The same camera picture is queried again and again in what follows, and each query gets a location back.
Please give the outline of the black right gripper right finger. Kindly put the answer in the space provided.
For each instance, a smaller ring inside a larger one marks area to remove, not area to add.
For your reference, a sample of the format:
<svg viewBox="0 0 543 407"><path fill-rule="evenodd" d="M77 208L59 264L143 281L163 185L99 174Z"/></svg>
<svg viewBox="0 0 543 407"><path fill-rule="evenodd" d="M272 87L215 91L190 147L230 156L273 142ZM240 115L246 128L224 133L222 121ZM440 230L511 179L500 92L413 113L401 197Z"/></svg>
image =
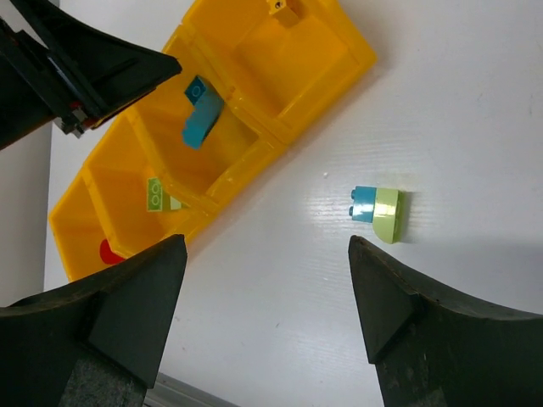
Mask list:
<svg viewBox="0 0 543 407"><path fill-rule="evenodd" d="M542 317L493 304L353 236L350 274L387 406L540 406Z"/></svg>

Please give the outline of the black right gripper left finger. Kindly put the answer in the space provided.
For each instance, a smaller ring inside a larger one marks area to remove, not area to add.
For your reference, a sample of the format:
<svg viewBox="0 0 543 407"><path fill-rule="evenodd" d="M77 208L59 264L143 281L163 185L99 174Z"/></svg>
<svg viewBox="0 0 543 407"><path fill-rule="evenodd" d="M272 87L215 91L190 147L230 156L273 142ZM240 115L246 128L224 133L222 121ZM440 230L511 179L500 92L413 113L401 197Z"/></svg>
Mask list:
<svg viewBox="0 0 543 407"><path fill-rule="evenodd" d="M188 260L173 235L1 310L4 406L140 406L158 376Z"/></svg>

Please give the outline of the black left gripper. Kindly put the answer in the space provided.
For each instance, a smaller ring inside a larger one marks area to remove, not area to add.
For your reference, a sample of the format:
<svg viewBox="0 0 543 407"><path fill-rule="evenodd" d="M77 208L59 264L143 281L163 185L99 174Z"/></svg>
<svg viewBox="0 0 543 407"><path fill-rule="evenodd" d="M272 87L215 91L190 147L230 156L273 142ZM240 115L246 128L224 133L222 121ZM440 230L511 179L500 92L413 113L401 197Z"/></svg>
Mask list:
<svg viewBox="0 0 543 407"><path fill-rule="evenodd" d="M182 71L176 58L111 36L49 1L15 1L35 31L1 21L1 147L53 121L80 138Z"/></svg>

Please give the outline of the red rounded lego piece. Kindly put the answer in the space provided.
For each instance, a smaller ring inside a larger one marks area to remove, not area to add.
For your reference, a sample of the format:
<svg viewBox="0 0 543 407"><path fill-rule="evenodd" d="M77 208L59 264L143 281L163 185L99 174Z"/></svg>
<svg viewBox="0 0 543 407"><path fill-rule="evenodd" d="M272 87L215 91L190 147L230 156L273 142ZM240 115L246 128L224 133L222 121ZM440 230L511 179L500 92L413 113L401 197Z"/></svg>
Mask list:
<svg viewBox="0 0 543 407"><path fill-rule="evenodd" d="M98 253L105 265L118 265L126 260L125 257L118 255L112 250L107 239L104 239L100 243Z"/></svg>

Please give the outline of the green lego plate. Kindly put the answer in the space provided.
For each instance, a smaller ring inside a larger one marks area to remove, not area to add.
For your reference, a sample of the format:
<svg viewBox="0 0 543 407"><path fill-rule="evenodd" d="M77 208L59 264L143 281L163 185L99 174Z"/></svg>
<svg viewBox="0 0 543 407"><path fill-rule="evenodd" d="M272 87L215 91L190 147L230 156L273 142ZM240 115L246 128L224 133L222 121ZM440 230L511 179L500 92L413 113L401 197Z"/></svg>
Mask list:
<svg viewBox="0 0 543 407"><path fill-rule="evenodd" d="M164 208L164 193L157 177L148 178L147 180L147 211L159 212Z"/></svg>

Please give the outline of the lime green rounded lego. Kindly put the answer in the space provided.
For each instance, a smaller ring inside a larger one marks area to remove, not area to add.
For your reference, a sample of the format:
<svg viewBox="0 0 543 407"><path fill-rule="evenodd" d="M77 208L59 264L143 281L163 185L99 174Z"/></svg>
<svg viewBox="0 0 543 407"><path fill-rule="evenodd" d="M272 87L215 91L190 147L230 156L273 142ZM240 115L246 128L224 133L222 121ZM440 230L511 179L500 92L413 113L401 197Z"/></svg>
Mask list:
<svg viewBox="0 0 543 407"><path fill-rule="evenodd" d="M378 239L387 244L399 242L404 225L408 193L379 187L376 191L372 228Z"/></svg>

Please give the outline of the cyan lego brick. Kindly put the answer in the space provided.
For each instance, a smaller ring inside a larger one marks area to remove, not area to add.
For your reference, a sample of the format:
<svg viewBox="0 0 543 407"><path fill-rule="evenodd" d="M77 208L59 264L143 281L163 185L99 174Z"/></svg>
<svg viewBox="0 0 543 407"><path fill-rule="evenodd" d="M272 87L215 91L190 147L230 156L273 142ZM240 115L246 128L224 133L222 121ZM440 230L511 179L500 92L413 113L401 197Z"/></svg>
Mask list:
<svg viewBox="0 0 543 407"><path fill-rule="evenodd" d="M182 130L182 140L190 148L199 149L218 121L224 101L215 88L202 76L196 75L184 92L193 105Z"/></svg>

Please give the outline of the light green lego brick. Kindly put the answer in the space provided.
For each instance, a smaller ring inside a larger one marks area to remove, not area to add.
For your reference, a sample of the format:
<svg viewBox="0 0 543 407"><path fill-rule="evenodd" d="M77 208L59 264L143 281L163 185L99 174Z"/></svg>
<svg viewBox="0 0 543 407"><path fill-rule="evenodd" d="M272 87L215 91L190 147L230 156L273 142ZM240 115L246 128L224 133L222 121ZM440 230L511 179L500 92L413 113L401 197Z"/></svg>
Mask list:
<svg viewBox="0 0 543 407"><path fill-rule="evenodd" d="M188 207L185 203L179 201L173 196L169 196L168 204L169 204L169 210L171 211L186 209Z"/></svg>

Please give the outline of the cyan lego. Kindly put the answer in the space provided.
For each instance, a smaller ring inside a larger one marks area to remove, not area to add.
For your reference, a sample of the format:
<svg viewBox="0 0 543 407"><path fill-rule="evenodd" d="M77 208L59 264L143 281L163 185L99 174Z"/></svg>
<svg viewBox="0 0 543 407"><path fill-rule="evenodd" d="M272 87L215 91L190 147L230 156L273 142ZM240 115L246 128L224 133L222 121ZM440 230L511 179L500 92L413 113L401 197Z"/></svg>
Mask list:
<svg viewBox="0 0 543 407"><path fill-rule="evenodd" d="M364 223L372 223L376 196L376 187L355 187L351 191L351 199L353 201L349 208L351 219Z"/></svg>

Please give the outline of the small yellow lego brick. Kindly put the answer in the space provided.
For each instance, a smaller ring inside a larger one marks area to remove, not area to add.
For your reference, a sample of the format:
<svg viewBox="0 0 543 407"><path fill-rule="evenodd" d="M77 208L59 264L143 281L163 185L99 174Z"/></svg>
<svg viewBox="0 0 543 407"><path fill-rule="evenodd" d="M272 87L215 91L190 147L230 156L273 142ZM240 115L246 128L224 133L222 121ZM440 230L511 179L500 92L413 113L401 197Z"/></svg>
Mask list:
<svg viewBox="0 0 543 407"><path fill-rule="evenodd" d="M303 3L299 0L267 0L268 14L281 26L291 28L303 19Z"/></svg>

